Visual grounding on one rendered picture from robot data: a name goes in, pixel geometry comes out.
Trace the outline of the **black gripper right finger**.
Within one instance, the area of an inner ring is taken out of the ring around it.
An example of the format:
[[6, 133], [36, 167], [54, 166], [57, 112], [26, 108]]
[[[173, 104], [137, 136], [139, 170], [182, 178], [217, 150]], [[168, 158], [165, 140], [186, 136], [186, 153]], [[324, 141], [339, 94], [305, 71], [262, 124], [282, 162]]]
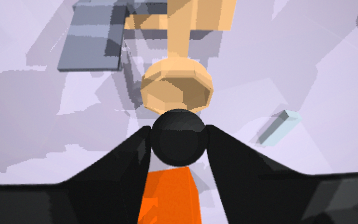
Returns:
[[212, 124], [206, 129], [228, 224], [313, 224], [324, 211], [358, 207], [358, 172], [304, 174]]

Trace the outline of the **black sphere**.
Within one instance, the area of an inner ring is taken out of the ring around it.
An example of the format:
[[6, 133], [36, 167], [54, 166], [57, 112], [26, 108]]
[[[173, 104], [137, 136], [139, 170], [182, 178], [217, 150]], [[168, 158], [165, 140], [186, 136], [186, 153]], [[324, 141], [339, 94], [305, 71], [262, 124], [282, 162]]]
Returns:
[[156, 157], [172, 167], [186, 167], [198, 161], [208, 143], [205, 124], [195, 113], [172, 109], [159, 116], [150, 132]]

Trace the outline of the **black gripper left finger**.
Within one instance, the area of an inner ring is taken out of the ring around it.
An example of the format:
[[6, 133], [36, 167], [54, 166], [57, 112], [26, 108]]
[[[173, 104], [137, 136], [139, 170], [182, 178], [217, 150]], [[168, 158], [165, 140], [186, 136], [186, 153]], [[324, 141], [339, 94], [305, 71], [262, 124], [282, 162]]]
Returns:
[[67, 180], [1, 184], [0, 224], [137, 224], [151, 158], [151, 126]]

